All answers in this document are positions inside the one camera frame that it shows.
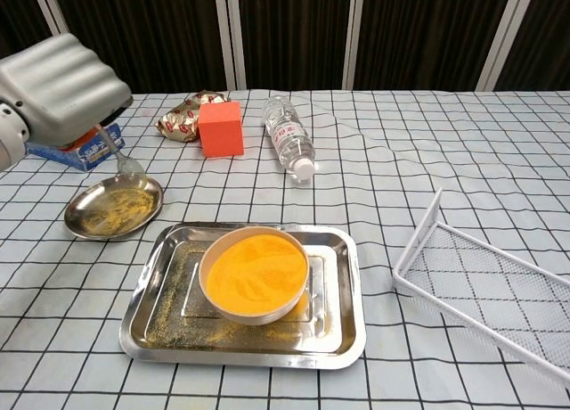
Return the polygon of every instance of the snack wrapper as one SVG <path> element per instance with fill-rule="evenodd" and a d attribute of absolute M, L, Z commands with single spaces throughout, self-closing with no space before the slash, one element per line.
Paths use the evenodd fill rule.
<path fill-rule="evenodd" d="M 156 127 L 171 140 L 188 143 L 198 139 L 198 115 L 200 105 L 206 103 L 226 103 L 229 98 L 218 92 L 201 91 L 184 100 L 160 119 Z"/>

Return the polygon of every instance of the metal spoon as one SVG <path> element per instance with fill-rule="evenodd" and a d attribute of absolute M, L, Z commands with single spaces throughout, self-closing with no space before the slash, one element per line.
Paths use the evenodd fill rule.
<path fill-rule="evenodd" d="M 117 170 L 119 174 L 145 174 L 143 166 L 135 159 L 125 156 L 117 147 L 109 133 L 99 124 L 95 125 L 97 133 L 107 144 L 111 153 L 117 157 Z"/>

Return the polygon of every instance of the dark curtain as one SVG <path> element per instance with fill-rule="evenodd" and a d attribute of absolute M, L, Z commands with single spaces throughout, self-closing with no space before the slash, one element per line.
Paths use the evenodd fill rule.
<path fill-rule="evenodd" d="M 508 0 L 364 0 L 354 89 L 475 89 Z"/>
<path fill-rule="evenodd" d="M 0 0 L 0 58 L 51 35 L 37 0 Z"/>
<path fill-rule="evenodd" d="M 570 89 L 570 0 L 531 0 L 495 89 Z"/>
<path fill-rule="evenodd" d="M 248 87 L 342 86 L 350 0 L 240 0 Z"/>
<path fill-rule="evenodd" d="M 226 88 L 216 0 L 58 0 L 69 30 L 133 92 Z"/>

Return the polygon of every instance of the orange cube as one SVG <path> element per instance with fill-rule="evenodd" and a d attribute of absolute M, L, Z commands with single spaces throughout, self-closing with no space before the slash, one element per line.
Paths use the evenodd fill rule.
<path fill-rule="evenodd" d="M 198 117 L 199 139 L 207 158 L 243 154 L 239 102 L 202 104 Z"/>

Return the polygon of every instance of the table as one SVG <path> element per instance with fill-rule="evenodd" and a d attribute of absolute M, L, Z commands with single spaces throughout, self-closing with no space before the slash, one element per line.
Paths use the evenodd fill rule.
<path fill-rule="evenodd" d="M 145 94 L 117 120 L 166 189 L 157 219 L 84 242 L 66 203 L 115 172 L 27 157 L 0 173 L 0 409 L 568 408 L 570 395 L 392 289 L 391 268 L 438 187 L 444 221 L 570 279 L 570 92 L 293 93 L 319 174 L 297 185 L 260 125 L 265 90 L 232 92 L 245 154 L 204 160 L 160 136 L 187 94 Z M 158 233 L 186 221 L 316 223 L 357 242 L 368 342 L 336 372 L 147 364 L 118 328 Z"/>

